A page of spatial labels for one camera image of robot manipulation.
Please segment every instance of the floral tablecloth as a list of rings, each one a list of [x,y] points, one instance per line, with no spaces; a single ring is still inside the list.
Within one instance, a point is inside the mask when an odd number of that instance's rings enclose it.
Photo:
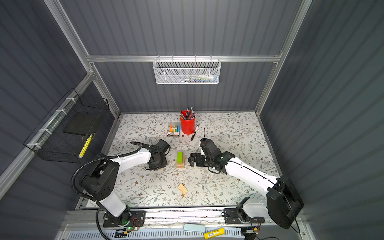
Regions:
[[[213,174],[206,167],[190,167],[190,153],[200,152],[200,139],[205,136],[214,141],[222,152],[229,151],[245,163],[267,174],[278,176],[264,135],[254,113],[198,113],[200,124],[193,141],[191,135],[179,138],[166,137],[169,121],[179,121],[176,113],[125,114],[113,140],[109,155],[123,154],[137,149],[130,144],[139,141],[155,144],[159,139],[167,141],[170,152],[168,165],[160,170],[149,171],[139,165],[118,175],[115,191],[128,206],[201,206],[235,205],[244,197],[258,192],[240,179]],[[176,168],[177,152],[182,151],[186,163],[184,169]],[[183,195],[177,188],[184,184],[188,193]],[[87,207],[97,207],[88,201]]]

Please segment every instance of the red cup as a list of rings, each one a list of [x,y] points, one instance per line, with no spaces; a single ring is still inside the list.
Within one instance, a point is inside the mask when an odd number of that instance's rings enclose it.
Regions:
[[[187,114],[187,111],[184,110],[181,112],[184,116]],[[180,122],[181,122],[181,131],[184,134],[190,135],[195,132],[195,119],[191,120],[184,120],[182,117],[180,117]]]

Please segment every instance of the black mesh basket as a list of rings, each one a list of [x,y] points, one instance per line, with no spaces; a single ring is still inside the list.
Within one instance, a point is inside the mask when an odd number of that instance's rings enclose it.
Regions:
[[[24,145],[43,160],[80,163],[84,145],[87,140],[88,147],[92,144],[108,111],[106,99],[76,95],[63,109],[56,111],[44,129],[37,127],[34,132],[38,137],[31,134]]]

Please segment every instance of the yellow tube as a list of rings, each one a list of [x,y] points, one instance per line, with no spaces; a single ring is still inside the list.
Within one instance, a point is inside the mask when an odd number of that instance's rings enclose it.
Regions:
[[[89,138],[87,139],[87,141],[85,141],[84,147],[83,147],[83,149],[80,151],[79,158],[84,157],[85,151],[87,151],[87,148],[88,148],[89,143],[91,142],[91,140],[92,140],[92,134],[89,136]]]
[[[219,228],[219,229],[213,230],[211,232],[204,233],[204,238],[205,239],[209,239],[209,238],[212,238],[212,237],[215,237],[215,236],[219,236],[219,235],[223,235],[223,234],[225,234],[224,229],[223,228]]]

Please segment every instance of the gray wall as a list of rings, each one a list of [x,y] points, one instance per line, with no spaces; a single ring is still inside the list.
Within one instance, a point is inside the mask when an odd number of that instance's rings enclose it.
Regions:
[[[382,239],[383,12],[314,1],[261,113],[319,240]]]
[[[222,63],[218,84],[157,84],[151,63],[96,63],[122,112],[254,110],[273,63]]]
[[[41,1],[0,1],[0,169],[86,72]],[[100,97],[91,84],[84,94]],[[106,117],[83,161],[100,152],[114,121]],[[0,200],[0,239],[53,239],[78,196],[70,188],[77,164],[34,157]]]
[[[66,0],[90,55],[275,55],[299,0]],[[96,63],[122,112],[254,110],[273,63],[223,63],[220,83],[159,85],[150,63]]]

